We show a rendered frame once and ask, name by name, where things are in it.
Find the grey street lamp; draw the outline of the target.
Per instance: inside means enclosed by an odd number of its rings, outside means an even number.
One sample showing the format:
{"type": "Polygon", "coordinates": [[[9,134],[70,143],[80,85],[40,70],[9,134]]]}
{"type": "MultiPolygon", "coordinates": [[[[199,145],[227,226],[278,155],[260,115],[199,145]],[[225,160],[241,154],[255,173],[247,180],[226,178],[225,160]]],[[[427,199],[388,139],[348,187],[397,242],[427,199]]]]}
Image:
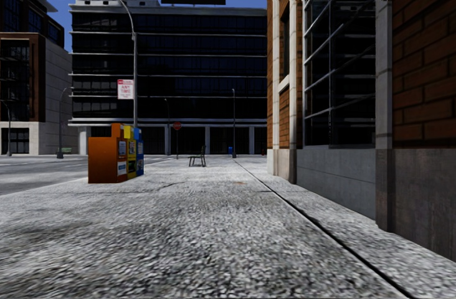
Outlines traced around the grey street lamp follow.
{"type": "Polygon", "coordinates": [[[237,157],[237,154],[236,154],[236,142],[235,142],[235,138],[236,138],[236,134],[235,134],[235,126],[236,126],[236,115],[235,115],[235,88],[232,88],[232,98],[233,98],[233,129],[232,129],[232,133],[233,133],[233,138],[232,138],[232,141],[233,141],[233,145],[232,145],[232,158],[235,159],[237,157]]]}
{"type": "Polygon", "coordinates": [[[6,107],[6,110],[7,110],[7,151],[6,151],[6,156],[11,157],[12,156],[12,152],[11,152],[11,120],[12,120],[11,107],[7,103],[6,100],[0,99],[0,103],[2,103],[6,107]]]}
{"type": "Polygon", "coordinates": [[[137,34],[135,32],[133,18],[124,0],[118,0],[120,5],[128,14],[131,26],[131,39],[133,41],[133,125],[138,127],[138,53],[137,53],[137,34]]]}
{"type": "Polygon", "coordinates": [[[71,90],[73,87],[65,87],[63,91],[60,94],[60,100],[59,100],[59,134],[58,134],[58,148],[57,148],[57,153],[56,153],[56,158],[57,159],[63,159],[64,154],[62,152],[62,103],[64,100],[64,93],[67,90],[71,90]]]}

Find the blue newspaper box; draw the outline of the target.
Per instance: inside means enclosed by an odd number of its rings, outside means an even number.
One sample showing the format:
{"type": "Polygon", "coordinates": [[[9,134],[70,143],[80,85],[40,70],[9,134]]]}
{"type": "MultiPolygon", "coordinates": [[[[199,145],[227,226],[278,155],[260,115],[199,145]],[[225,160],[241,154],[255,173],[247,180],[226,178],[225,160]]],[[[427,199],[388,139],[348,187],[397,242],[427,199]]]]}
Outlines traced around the blue newspaper box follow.
{"type": "Polygon", "coordinates": [[[134,139],[136,141],[136,175],[141,176],[144,174],[144,152],[143,152],[143,139],[141,129],[134,127],[134,139]]]}

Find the dark glass office building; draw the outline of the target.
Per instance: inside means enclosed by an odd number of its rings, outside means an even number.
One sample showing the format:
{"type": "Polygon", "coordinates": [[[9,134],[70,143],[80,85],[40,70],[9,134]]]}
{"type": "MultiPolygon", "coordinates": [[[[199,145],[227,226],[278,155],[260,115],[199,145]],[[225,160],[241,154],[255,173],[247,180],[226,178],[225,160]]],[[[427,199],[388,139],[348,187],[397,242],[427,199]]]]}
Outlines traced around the dark glass office building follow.
{"type": "MultiPolygon", "coordinates": [[[[137,34],[138,127],[145,154],[262,154],[267,149],[267,13],[201,0],[124,0],[137,34]]],[[[75,0],[72,117],[80,142],[133,124],[133,41],[118,0],[75,0]]]]}

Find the yellow newspaper box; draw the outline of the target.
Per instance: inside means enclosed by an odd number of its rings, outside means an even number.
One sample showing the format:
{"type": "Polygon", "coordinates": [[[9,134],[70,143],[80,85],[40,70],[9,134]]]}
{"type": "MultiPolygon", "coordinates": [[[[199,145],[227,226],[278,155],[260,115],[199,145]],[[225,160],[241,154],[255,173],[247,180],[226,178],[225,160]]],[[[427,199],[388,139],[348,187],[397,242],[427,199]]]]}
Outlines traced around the yellow newspaper box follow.
{"type": "Polygon", "coordinates": [[[124,138],[127,141],[127,178],[132,179],[136,177],[136,140],[132,126],[124,126],[124,138]]]}

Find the orange newspaper box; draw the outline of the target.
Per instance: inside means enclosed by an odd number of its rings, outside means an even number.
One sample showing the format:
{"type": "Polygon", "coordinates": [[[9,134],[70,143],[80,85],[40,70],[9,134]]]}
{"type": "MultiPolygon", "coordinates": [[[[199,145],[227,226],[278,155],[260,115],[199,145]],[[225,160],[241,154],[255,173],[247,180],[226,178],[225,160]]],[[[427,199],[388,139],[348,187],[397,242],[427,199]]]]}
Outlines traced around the orange newspaper box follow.
{"type": "Polygon", "coordinates": [[[88,183],[120,183],[127,179],[124,125],[112,123],[109,137],[88,138],[88,183]]]}

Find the red brick building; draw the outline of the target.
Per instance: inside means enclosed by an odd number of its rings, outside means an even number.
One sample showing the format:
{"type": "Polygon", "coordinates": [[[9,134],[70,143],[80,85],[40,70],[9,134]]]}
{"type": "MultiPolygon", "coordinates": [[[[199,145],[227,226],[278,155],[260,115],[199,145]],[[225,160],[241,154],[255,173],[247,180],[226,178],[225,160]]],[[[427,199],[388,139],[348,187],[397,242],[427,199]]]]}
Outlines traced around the red brick building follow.
{"type": "Polygon", "coordinates": [[[456,262],[456,0],[267,0],[267,169],[456,262]]]}

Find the brown brick building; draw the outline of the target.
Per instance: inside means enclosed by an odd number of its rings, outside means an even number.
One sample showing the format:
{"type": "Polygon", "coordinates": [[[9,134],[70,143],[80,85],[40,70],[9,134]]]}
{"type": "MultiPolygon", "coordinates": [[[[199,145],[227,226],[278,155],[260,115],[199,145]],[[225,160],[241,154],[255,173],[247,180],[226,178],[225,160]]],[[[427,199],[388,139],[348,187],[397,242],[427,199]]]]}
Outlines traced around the brown brick building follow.
{"type": "MultiPolygon", "coordinates": [[[[0,0],[0,99],[11,107],[12,154],[55,154],[59,100],[71,87],[72,58],[49,0],[0,0]]],[[[62,147],[78,150],[70,90],[62,103],[62,147]]],[[[0,103],[0,155],[7,151],[7,110],[0,103]]]]}

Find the sign on a post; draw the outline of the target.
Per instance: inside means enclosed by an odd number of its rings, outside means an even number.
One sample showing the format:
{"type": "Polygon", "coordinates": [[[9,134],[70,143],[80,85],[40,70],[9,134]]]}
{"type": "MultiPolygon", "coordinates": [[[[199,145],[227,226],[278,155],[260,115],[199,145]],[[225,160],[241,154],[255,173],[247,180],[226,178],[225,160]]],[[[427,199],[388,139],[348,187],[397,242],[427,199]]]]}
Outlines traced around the sign on a post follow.
{"type": "Polygon", "coordinates": [[[181,129],[182,127],[182,124],[180,121],[175,121],[173,123],[173,128],[175,129],[176,131],[176,159],[179,158],[179,151],[178,151],[178,131],[181,129]]]}

